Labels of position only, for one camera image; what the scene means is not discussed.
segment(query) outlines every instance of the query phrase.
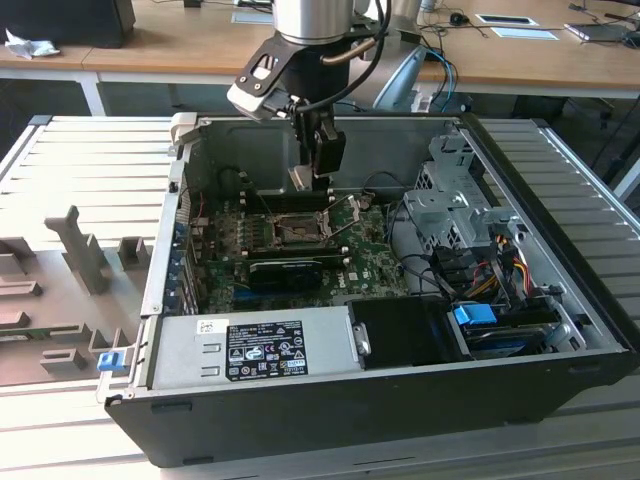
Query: blue latch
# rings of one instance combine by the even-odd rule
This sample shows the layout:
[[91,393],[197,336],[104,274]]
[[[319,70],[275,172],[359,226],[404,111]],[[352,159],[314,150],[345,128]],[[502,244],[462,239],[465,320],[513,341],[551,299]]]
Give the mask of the blue latch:
[[121,372],[126,370],[124,352],[104,352],[98,358],[99,372]]
[[458,325],[481,325],[498,323],[491,305],[486,303],[466,303],[453,311]]

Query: black device on desk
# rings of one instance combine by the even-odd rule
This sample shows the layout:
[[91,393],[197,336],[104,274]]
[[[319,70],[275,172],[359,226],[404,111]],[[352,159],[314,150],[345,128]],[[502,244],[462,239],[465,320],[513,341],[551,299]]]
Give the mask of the black device on desk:
[[120,48],[136,18],[131,0],[6,0],[0,30],[56,45]]

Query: table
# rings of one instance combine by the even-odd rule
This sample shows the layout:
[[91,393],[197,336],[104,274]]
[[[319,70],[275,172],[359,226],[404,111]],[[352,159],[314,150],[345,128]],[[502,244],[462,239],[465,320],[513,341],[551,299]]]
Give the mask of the table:
[[[133,0],[136,25],[122,49],[63,47],[58,57],[23,60],[0,52],[0,77],[77,81],[93,115],[108,108],[101,95],[103,82],[166,84],[231,84],[235,75],[273,29],[266,25],[233,24],[230,5],[204,4],[184,9],[182,2]],[[530,16],[542,27],[591,19],[567,8],[567,0],[448,0],[477,24],[474,13]],[[629,14],[630,7],[591,2],[593,11]],[[423,15],[421,21],[447,22],[450,12]],[[634,98],[640,87],[640,53],[623,46],[580,45],[566,31],[560,41],[500,39],[492,31],[449,30],[444,38],[447,57],[459,70],[457,91],[528,95]],[[433,34],[426,34],[437,44]],[[438,64],[426,64],[419,76],[423,90],[443,79]]]

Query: power supply label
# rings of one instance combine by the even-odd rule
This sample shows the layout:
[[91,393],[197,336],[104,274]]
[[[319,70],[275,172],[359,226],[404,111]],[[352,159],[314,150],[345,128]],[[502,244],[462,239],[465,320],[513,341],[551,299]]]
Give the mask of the power supply label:
[[302,322],[253,323],[227,327],[229,380],[307,375]]

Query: barcode sticker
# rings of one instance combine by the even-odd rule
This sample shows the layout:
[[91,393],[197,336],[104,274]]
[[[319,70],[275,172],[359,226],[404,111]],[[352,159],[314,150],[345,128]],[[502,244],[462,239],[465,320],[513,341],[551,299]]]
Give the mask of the barcode sticker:
[[208,335],[211,333],[226,333],[229,326],[228,318],[214,318],[212,320],[198,320],[196,333]]

